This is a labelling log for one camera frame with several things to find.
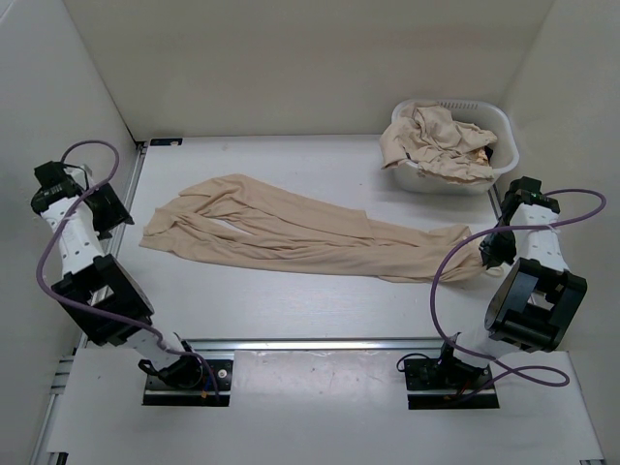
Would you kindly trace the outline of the beige trousers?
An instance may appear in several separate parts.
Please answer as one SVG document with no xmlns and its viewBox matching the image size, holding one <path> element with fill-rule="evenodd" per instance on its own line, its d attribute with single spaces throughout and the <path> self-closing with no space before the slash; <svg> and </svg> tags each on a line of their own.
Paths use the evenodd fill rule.
<svg viewBox="0 0 620 465">
<path fill-rule="evenodd" d="M 197 263 L 376 277 L 392 283 L 465 281 L 483 273 L 465 225 L 429 232 L 369 218 L 243 174 L 214 177 L 157 208 L 143 248 Z"/>
</svg>

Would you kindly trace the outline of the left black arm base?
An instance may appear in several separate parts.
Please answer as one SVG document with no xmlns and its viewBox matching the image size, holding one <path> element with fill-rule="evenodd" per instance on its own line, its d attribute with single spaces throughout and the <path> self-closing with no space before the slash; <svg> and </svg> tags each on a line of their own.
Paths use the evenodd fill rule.
<svg viewBox="0 0 620 465">
<path fill-rule="evenodd" d="M 194 357 L 183 357 L 171 367 L 156 370 L 141 359 L 146 374 L 142 404 L 153 407 L 229 407 L 233 384 L 233 357 L 209 356 L 210 371 Z"/>
</svg>

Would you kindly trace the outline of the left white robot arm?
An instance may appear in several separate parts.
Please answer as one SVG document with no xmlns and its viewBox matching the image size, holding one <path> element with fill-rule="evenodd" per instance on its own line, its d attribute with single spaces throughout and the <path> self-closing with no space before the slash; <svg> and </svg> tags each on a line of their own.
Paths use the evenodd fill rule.
<svg viewBox="0 0 620 465">
<path fill-rule="evenodd" d="M 199 388 L 208 376 L 203 363 L 180 342 L 170 346 L 144 327 L 128 325 L 77 309 L 66 301 L 88 305 L 99 292 L 107 295 L 94 307 L 113 315 L 152 326 L 152 305 L 139 285 L 116 258 L 104 252 L 101 241 L 121 224 L 134 223 L 109 184 L 89 194 L 69 217 L 59 240 L 62 278 L 51 286 L 61 306 L 88 338 L 99 346 L 135 350 L 142 356 L 139 368 L 176 389 Z"/>
</svg>

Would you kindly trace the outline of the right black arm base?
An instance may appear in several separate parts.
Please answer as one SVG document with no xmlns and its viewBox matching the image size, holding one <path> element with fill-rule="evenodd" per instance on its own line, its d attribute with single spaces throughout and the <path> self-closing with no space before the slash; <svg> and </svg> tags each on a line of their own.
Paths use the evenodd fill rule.
<svg viewBox="0 0 620 465">
<path fill-rule="evenodd" d="M 470 366 L 443 344 L 437 357 L 409 353 L 396 362 L 405 377 L 409 410 L 491 410 L 500 407 L 489 367 Z"/>
</svg>

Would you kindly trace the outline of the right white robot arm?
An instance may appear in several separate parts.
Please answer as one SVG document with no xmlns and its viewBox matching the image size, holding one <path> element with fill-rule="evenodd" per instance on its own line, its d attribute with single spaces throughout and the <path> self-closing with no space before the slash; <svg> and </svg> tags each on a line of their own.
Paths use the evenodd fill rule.
<svg viewBox="0 0 620 465">
<path fill-rule="evenodd" d="M 551 353 L 562 341 L 587 292 L 585 279 L 563 259 L 558 234 L 559 202 L 541 192 L 539 180 L 523 176 L 501 203 L 500 227 L 540 226 L 539 231 L 492 232 L 480 244 L 485 267 L 510 264 L 491 299 L 483 326 L 457 333 L 444 344 L 435 375 L 446 387 L 476 380 L 493 358 L 523 351 Z"/>
</svg>

